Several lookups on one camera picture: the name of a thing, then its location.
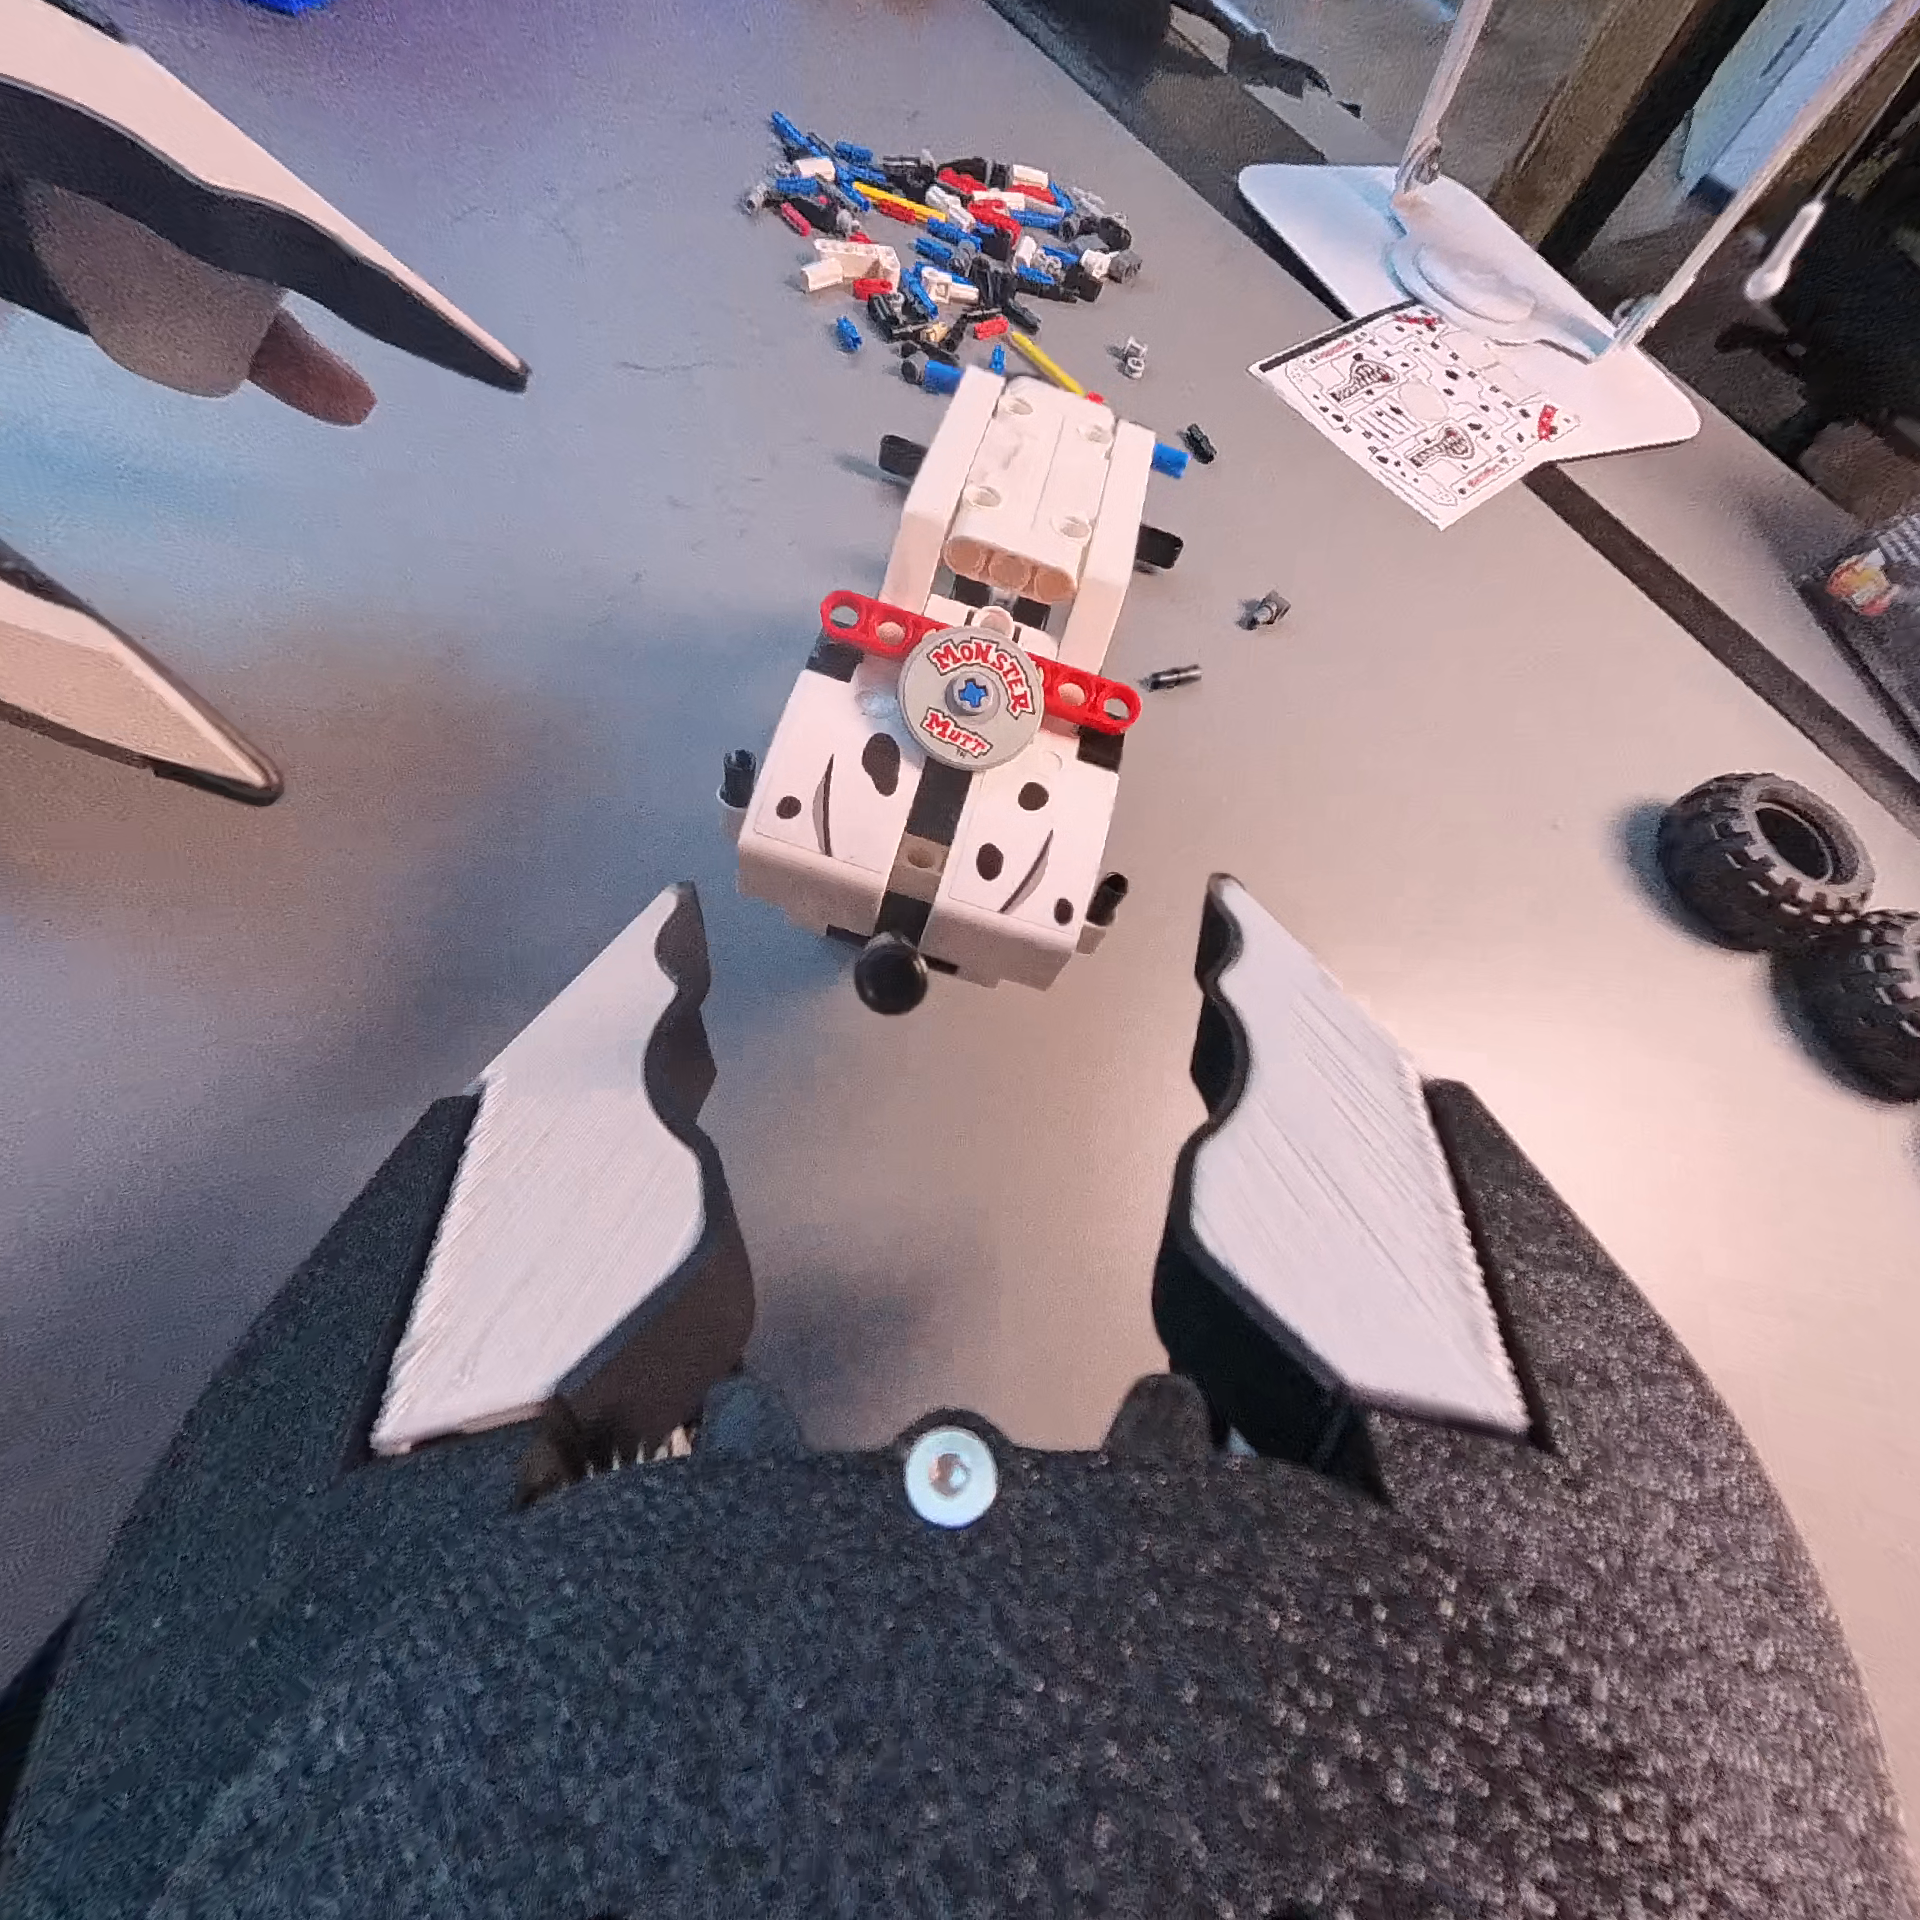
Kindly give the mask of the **pile of small brick parts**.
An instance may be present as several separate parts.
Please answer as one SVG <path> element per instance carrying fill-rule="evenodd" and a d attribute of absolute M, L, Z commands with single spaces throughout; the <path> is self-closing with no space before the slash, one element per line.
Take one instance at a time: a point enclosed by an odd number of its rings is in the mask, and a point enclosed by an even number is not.
<path fill-rule="evenodd" d="M 980 369 L 1101 401 L 1040 335 L 1052 306 L 1093 306 L 1142 273 L 1136 227 L 1109 199 L 1019 161 L 878 153 L 786 112 L 768 131 L 736 205 L 798 243 L 793 279 L 832 304 L 836 353 L 874 348 L 920 394 L 949 395 Z"/>

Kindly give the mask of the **brick set cardboard box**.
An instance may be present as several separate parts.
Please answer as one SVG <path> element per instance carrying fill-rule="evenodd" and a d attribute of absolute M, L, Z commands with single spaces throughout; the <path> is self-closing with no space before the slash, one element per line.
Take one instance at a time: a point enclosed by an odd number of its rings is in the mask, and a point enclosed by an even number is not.
<path fill-rule="evenodd" d="M 1798 573 L 1802 599 L 1918 744 L 1918 511 L 1883 520 Z"/>

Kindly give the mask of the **grey desk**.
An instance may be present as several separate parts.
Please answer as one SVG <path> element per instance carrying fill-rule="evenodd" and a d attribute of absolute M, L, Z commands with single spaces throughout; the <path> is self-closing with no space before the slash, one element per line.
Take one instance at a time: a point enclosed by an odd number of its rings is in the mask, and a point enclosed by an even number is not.
<path fill-rule="evenodd" d="M 1916 904 L 1897 812 L 1516 490 L 1435 532 L 1248 376 L 1306 291 L 990 8 L 117 4 L 139 40 L 532 367 L 526 395 L 308 315 L 368 426 L 182 401 L 5 323 L 5 540 L 277 759 L 254 810 L 5 729 L 5 1677 L 104 1565 L 193 1400 L 419 1113 L 672 880 L 700 887 L 753 1362 L 808 1436 L 931 1409 L 1086 1450 L 1161 1364 L 1147 1276 L 1193 946 L 1233 874 L 1430 1076 L 1467 1083 L 1714 1380 L 1916 1771 L 1916 1112 L 1812 1053 L 1660 884 L 1661 804 L 1780 772 Z M 1048 993 L 868 1015 L 736 892 L 715 818 L 834 585 L 883 435 L 940 402 L 832 348 L 736 199 L 768 114 L 1005 143 L 1113 194 L 1142 279 L 1048 311 L 1078 377 L 1201 424 L 1184 561 L 1130 591 L 1109 865 Z M 1243 632 L 1269 591 L 1288 618 Z"/>

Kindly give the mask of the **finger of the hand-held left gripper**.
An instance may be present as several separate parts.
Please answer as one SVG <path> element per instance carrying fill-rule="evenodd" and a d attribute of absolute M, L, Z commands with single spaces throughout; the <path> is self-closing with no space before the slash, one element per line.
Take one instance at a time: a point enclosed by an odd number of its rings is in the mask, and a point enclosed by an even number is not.
<path fill-rule="evenodd" d="M 2 4 L 2 299 L 171 394 L 244 387 L 288 298 L 522 394 L 529 367 L 88 4 Z"/>
<path fill-rule="evenodd" d="M 158 780 L 267 807 L 272 759 L 105 616 L 2 548 L 2 719 Z"/>

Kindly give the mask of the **white printed sticker sheet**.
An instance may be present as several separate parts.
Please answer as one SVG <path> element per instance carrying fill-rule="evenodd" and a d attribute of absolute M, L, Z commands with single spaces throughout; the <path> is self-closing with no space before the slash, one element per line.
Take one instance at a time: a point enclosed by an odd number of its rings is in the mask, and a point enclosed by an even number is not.
<path fill-rule="evenodd" d="M 1553 463 L 1582 419 L 1478 335 L 1398 303 L 1248 369 L 1435 529 Z"/>

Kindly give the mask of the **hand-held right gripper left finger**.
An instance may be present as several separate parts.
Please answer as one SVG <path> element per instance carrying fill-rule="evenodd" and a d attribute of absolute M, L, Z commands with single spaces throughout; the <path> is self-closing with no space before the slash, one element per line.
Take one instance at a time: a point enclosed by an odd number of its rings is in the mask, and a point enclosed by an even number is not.
<path fill-rule="evenodd" d="M 672 882 L 480 1071 L 370 1426 L 410 1457 L 532 1424 L 532 1463 L 683 1457 L 754 1325 L 702 1112 L 704 909 Z"/>

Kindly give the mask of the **black rubber toy tyre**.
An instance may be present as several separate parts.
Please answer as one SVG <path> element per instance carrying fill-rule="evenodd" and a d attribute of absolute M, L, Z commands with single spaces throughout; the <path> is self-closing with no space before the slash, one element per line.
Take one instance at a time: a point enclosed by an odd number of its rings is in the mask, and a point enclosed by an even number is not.
<path fill-rule="evenodd" d="M 1780 954 L 1820 941 L 1869 908 L 1866 842 L 1782 776 L 1717 776 L 1674 801 L 1654 858 L 1678 901 L 1728 946 Z"/>
<path fill-rule="evenodd" d="M 1918 1100 L 1918 915 L 1873 909 L 1820 933 L 1798 965 L 1818 1043 L 1878 1096 Z"/>

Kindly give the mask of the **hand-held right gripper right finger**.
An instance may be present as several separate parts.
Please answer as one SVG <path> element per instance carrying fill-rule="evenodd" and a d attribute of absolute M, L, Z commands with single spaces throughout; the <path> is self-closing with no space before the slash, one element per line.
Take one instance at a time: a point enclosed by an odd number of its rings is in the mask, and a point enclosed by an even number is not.
<path fill-rule="evenodd" d="M 1208 877 L 1190 1082 L 1152 1315 L 1233 1451 L 1385 1491 L 1374 1417 L 1530 1442 L 1424 1079 L 1229 874 Z"/>

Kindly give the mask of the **white spotted brick truck model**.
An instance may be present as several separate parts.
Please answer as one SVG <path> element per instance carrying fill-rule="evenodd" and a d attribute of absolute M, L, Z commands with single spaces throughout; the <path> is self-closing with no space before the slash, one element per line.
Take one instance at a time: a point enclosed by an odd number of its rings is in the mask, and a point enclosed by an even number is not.
<path fill-rule="evenodd" d="M 1146 524 L 1146 427 L 1033 376 L 946 371 L 875 593 L 822 599 L 765 754 L 722 810 L 744 897 L 854 949 L 878 1015 L 934 975 L 1043 993 L 1106 938 L 1122 740 L 1140 692 L 1104 669 L 1130 584 L 1180 537 Z"/>

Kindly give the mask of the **white book stand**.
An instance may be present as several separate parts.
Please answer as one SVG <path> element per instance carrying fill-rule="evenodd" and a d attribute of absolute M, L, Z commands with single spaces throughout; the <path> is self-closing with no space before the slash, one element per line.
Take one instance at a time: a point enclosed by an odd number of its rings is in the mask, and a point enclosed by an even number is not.
<path fill-rule="evenodd" d="M 1746 225 L 1782 170 L 1844 99 L 1891 58 L 1916 23 L 1916 4 L 1838 4 L 1812 36 L 1836 60 L 1806 87 L 1795 114 L 1755 108 L 1746 124 L 1779 119 L 1766 151 L 1731 133 L 1721 161 L 1740 147 L 1752 163 L 1666 282 L 1604 315 L 1540 245 L 1490 208 L 1443 165 L 1441 125 L 1466 80 L 1496 8 L 1459 4 L 1397 165 L 1261 163 L 1238 175 L 1238 194 L 1352 320 L 1417 304 L 1445 329 L 1462 329 L 1492 355 L 1490 371 L 1516 377 L 1525 401 L 1555 401 L 1548 451 L 1570 441 L 1570 460 L 1666 449 L 1697 440 L 1698 405 L 1682 395 L 1645 348 L 1645 336 L 1681 304 L 1713 256 Z"/>

